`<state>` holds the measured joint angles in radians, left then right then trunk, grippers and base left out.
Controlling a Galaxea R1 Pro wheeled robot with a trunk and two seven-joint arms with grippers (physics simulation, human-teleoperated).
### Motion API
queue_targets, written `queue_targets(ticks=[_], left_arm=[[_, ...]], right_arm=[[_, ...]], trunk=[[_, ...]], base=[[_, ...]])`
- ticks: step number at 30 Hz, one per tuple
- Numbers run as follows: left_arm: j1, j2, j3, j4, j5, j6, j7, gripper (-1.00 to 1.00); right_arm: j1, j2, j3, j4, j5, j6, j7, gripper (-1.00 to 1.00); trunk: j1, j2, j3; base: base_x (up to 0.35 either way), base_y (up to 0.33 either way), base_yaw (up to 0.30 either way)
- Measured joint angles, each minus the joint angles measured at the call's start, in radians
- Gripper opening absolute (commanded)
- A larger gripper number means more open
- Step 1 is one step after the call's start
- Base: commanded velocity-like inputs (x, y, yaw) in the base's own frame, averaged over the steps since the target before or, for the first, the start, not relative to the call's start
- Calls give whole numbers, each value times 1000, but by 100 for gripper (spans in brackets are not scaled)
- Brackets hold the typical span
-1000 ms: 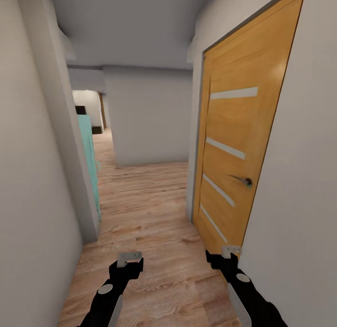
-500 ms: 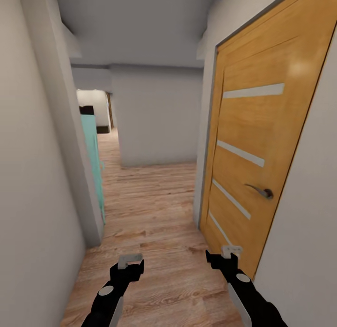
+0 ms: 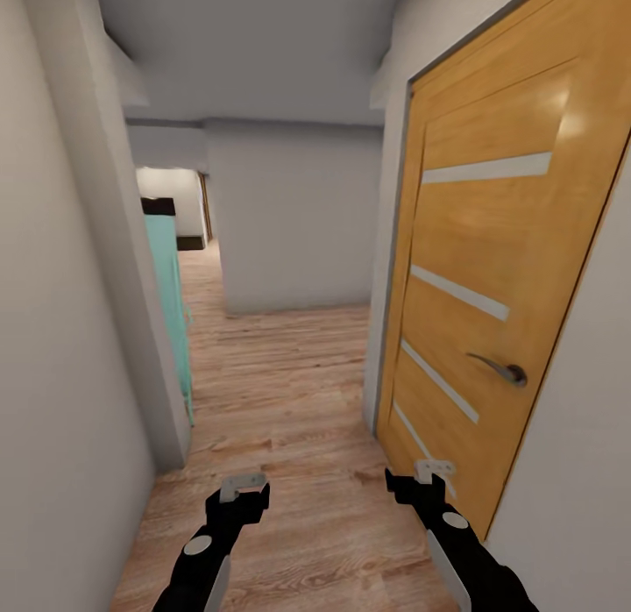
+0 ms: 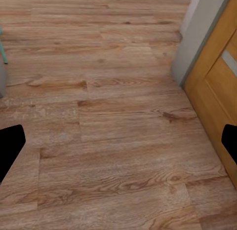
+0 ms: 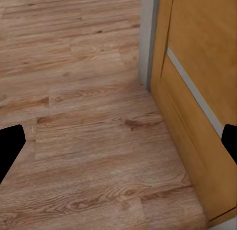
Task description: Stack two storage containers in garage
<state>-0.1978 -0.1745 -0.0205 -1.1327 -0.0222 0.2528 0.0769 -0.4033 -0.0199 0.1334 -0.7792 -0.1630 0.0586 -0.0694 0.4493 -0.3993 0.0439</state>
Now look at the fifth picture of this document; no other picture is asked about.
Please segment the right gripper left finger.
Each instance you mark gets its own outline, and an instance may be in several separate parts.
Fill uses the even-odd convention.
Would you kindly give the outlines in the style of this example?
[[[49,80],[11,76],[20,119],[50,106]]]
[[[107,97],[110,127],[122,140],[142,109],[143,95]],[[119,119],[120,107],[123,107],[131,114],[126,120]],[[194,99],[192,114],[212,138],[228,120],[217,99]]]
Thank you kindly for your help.
[[[21,124],[0,130],[0,183],[19,155],[26,138]]]

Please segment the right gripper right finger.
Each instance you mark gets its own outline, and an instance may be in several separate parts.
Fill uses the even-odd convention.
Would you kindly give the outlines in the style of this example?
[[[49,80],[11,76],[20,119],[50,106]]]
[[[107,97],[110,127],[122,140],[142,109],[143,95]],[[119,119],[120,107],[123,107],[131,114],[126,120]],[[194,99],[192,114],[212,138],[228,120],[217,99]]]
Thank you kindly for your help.
[[[237,164],[237,126],[225,124],[221,142]]]

